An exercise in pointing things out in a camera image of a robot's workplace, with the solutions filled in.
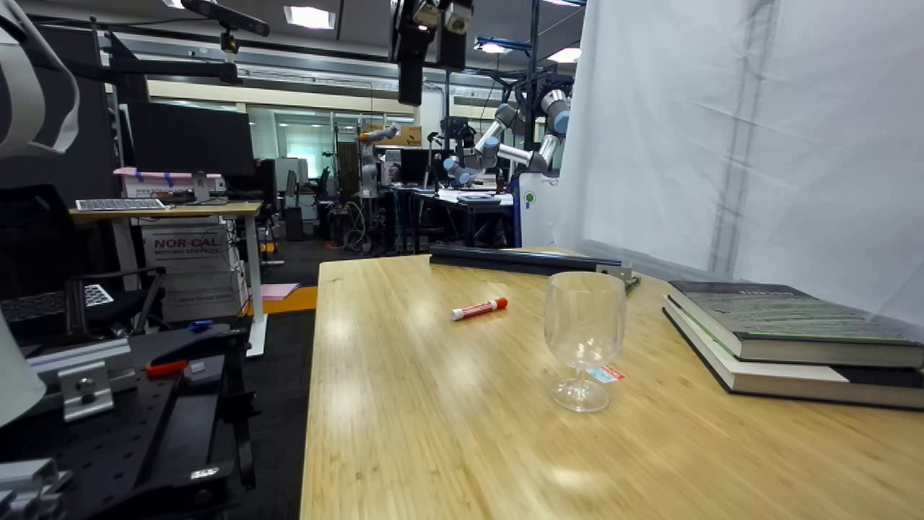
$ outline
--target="monitor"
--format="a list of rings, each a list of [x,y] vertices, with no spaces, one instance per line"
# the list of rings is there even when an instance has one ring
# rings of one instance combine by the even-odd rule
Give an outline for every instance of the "monitor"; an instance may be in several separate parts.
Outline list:
[[[130,139],[140,170],[257,173],[245,113],[140,103],[130,110]]]
[[[401,149],[398,178],[405,183],[424,183],[427,170],[431,170],[431,149]]]

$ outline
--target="desk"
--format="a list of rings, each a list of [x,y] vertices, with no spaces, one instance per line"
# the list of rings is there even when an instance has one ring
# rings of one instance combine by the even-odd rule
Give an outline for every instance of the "desk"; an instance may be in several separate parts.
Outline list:
[[[197,220],[197,215],[226,215],[245,222],[245,241],[248,241],[248,285],[251,285],[251,345],[248,358],[262,354],[267,348],[267,312],[261,299],[261,251],[257,251],[257,214],[262,201],[215,201],[215,204],[174,204],[171,209],[70,209],[70,215],[82,222],[111,222],[115,234],[115,254],[122,267],[135,267],[140,256],[134,247],[130,222],[134,220]]]
[[[662,279],[629,293],[613,407],[554,407],[542,282],[324,261],[301,516],[922,516],[924,413],[727,396]]]

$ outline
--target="red object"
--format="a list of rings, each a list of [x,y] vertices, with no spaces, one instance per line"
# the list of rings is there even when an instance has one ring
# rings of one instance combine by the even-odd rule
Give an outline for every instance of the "red object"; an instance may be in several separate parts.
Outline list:
[[[496,308],[509,308],[509,296],[482,299],[482,302],[475,302],[475,305],[460,305],[460,308],[453,308],[453,316],[456,321],[467,321],[467,316],[488,315],[488,312],[496,312]]]

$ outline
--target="clear drinking glass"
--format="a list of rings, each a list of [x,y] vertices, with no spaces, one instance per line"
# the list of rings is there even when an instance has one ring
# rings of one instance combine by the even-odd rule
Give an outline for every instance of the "clear drinking glass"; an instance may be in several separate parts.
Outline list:
[[[616,358],[626,326],[626,285],[597,272],[560,272],[547,285],[547,342],[567,365],[551,397],[574,413],[609,407],[609,386],[590,374]]]

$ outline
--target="book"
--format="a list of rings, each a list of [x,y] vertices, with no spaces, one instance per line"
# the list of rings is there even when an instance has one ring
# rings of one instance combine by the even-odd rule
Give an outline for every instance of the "book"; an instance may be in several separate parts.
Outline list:
[[[924,335],[919,329],[781,282],[669,279],[668,299],[745,360],[924,364]]]
[[[924,409],[922,370],[740,360],[685,308],[669,299],[662,308],[727,393]]]

